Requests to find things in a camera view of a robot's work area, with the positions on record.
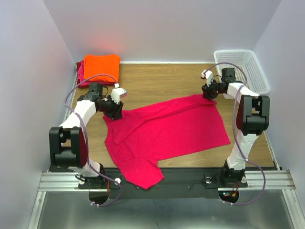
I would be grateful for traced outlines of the crimson t shirt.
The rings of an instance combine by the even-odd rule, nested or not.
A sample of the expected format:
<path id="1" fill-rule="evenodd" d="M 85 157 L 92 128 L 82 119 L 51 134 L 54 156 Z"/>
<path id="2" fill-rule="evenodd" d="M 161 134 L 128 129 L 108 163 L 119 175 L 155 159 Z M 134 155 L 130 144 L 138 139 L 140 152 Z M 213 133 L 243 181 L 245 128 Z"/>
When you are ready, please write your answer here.
<path id="1" fill-rule="evenodd" d="M 216 102 L 199 94 L 104 118 L 105 145 L 125 179 L 148 189 L 163 179 L 160 160 L 230 144 Z"/>

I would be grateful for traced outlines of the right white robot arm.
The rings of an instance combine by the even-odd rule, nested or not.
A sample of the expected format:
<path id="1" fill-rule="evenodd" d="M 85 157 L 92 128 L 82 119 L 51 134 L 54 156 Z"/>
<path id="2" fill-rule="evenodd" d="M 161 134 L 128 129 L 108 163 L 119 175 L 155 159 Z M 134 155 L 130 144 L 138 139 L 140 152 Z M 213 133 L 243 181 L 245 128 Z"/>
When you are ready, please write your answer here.
<path id="1" fill-rule="evenodd" d="M 270 98 L 259 95 L 235 78 L 234 68 L 222 69 L 217 81 L 210 70 L 204 70 L 201 78 L 206 80 L 202 86 L 203 98 L 215 99 L 219 94 L 227 94 L 234 99 L 233 135 L 234 146 L 219 175 L 222 185 L 230 186 L 245 182 L 245 166 L 258 137 L 268 128 L 270 117 Z"/>

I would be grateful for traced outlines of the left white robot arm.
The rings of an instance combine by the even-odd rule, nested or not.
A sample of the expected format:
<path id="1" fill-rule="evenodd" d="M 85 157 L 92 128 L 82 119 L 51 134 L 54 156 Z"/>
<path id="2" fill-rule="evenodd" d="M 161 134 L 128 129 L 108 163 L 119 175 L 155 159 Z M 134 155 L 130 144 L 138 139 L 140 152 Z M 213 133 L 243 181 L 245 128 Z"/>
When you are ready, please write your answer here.
<path id="1" fill-rule="evenodd" d="M 70 111 L 67 119 L 58 127 L 49 130 L 51 164 L 77 172 L 83 181 L 101 188 L 107 177 L 102 164 L 89 157 L 89 140 L 86 125 L 97 113 L 102 112 L 111 120 L 122 119 L 123 102 L 127 91 L 115 83 L 109 95 L 103 94 L 103 85 L 91 83 L 85 95 L 79 97 L 75 108 L 66 106 Z"/>

